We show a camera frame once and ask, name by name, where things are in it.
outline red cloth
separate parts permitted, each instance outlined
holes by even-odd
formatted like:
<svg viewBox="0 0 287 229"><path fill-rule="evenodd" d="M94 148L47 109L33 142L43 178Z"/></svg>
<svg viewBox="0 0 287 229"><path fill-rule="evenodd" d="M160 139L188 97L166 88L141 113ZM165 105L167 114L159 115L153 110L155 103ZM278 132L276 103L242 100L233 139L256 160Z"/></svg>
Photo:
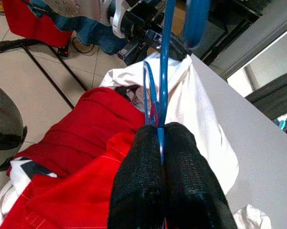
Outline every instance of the red cloth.
<svg viewBox="0 0 287 229"><path fill-rule="evenodd" d="M120 133L107 151L66 179L35 176L1 229L104 229L115 174L134 134Z"/></svg>
<svg viewBox="0 0 287 229"><path fill-rule="evenodd" d="M106 152L108 140L119 132L135 133L144 114L108 88L82 95L73 111L51 127L41 142L18 153L67 177Z"/></svg>
<svg viewBox="0 0 287 229"><path fill-rule="evenodd" d="M67 45L72 32L60 31L48 16L37 18L21 0L3 0L10 30L20 36L42 41L50 46Z"/></svg>

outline denim fabric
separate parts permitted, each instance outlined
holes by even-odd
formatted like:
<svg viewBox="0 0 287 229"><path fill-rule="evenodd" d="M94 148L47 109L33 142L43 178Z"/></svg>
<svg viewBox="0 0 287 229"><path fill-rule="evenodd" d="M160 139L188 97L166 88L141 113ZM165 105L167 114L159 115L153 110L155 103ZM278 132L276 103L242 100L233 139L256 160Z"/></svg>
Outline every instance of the denim fabric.
<svg viewBox="0 0 287 229"><path fill-rule="evenodd" d="M86 17L66 18L51 10L51 8L41 0L31 0L32 4L46 9L50 14L54 24L61 31L76 31L79 41L85 45L96 44L103 52L112 55L120 51L128 42L126 39L116 37L110 26L105 26L97 21ZM37 17L42 17L41 13L33 13Z"/></svg>

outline black metal leg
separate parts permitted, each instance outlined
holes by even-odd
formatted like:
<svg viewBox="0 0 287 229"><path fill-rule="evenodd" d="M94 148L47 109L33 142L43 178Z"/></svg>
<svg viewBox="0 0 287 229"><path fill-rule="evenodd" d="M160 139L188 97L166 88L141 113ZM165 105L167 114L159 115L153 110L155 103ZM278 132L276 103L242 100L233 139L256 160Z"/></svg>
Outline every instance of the black metal leg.
<svg viewBox="0 0 287 229"><path fill-rule="evenodd" d="M42 71L44 76L49 80L49 82L52 84L52 86L57 90L57 92L61 95L61 97L66 101L66 103L71 107L71 109L74 109L73 104L70 102L70 100L67 98L67 96L62 92L62 90L57 86L57 84L53 81L53 79L50 77L50 75L46 72L46 70L39 64L39 62L35 59L35 57L30 53L29 49L26 46L22 47L25 52L29 55L29 57L34 61L36 66Z"/></svg>
<svg viewBox="0 0 287 229"><path fill-rule="evenodd" d="M62 59L62 57L52 48L49 46L49 49L53 52L53 54L59 59L59 61L62 63L62 65L67 69L67 71L73 76L73 78L78 82L78 84L87 91L88 88L82 83L82 81L77 77L77 75L69 68L69 66L65 63L65 61Z"/></svg>

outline white fabric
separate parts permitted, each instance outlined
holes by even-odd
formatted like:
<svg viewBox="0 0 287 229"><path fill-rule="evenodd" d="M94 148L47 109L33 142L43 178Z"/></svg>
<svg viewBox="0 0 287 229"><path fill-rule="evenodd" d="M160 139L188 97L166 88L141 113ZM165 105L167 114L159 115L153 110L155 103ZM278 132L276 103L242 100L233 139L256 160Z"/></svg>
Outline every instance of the white fabric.
<svg viewBox="0 0 287 229"><path fill-rule="evenodd" d="M234 220L238 229L272 229L270 218L250 204L234 213Z"/></svg>
<svg viewBox="0 0 287 229"><path fill-rule="evenodd" d="M25 190L28 184L31 182L31 179L25 173L25 171L21 168L21 165L28 163L32 160L19 160L21 157L16 158L11 161L11 171L10 178L11 182L15 187L15 190L18 196Z"/></svg>
<svg viewBox="0 0 287 229"><path fill-rule="evenodd" d="M18 195L13 184L9 180L0 191L0 225L4 221L4 217L10 211L16 202Z"/></svg>
<svg viewBox="0 0 287 229"><path fill-rule="evenodd" d="M145 59L152 68L157 91L159 58L160 55L155 52ZM101 87L112 89L130 85L143 86L143 62L110 70L100 84ZM218 124L211 101L192 65L190 56L182 62L169 59L168 89L169 105L166 123L179 122L194 134L200 153L207 159L226 194L238 175L238 160L223 129ZM136 91L134 101L133 104L142 110L143 88Z"/></svg>
<svg viewBox="0 0 287 229"><path fill-rule="evenodd" d="M10 181L0 191L0 225L4 217L9 213L18 197L25 190L31 179L22 169L21 165L30 163L32 160L21 160L22 157L11 161ZM49 173L47 176L57 177L55 173Z"/></svg>

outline white table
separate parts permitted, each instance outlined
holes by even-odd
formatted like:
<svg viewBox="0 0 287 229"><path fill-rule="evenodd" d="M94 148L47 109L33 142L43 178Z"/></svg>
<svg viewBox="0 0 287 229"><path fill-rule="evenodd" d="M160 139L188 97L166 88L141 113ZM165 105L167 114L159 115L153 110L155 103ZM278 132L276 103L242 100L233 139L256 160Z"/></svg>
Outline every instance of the white table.
<svg viewBox="0 0 287 229"><path fill-rule="evenodd" d="M232 212L251 204L273 228L287 229L287 135L197 57L192 60L239 160L226 196Z"/></svg>

